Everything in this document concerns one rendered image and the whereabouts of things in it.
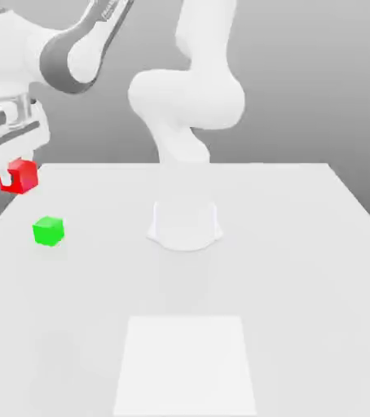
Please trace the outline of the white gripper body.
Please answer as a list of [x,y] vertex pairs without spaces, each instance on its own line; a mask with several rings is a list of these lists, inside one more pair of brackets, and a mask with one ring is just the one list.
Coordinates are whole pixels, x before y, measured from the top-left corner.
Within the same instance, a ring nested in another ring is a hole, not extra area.
[[0,126],[0,171],[18,158],[50,141],[51,133],[44,111],[34,112],[33,117],[18,129]]

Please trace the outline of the small red cube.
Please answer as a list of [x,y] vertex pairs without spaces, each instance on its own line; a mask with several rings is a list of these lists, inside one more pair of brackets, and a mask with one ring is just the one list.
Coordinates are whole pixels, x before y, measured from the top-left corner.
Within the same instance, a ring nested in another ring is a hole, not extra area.
[[1,191],[22,195],[38,185],[35,161],[19,158],[8,165],[7,171],[11,175],[11,184],[6,186],[0,179]]

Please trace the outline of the small green cube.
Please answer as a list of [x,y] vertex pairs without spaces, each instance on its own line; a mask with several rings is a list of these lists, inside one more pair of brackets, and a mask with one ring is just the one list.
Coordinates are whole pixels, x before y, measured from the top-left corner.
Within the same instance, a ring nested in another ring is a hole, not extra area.
[[45,216],[33,224],[33,235],[38,244],[53,247],[64,238],[62,218]]

